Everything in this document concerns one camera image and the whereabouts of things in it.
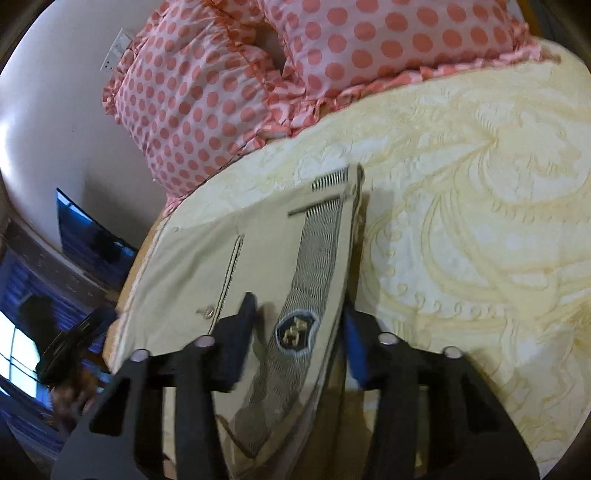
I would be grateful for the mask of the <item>person left hand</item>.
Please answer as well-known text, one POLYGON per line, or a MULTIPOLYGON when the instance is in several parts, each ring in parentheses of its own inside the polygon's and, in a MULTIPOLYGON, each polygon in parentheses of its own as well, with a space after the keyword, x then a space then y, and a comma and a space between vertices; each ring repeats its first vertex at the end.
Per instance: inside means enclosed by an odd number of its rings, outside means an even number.
POLYGON ((75 373, 49 391, 53 418, 59 430, 69 436, 96 396, 97 378, 79 363, 75 373))

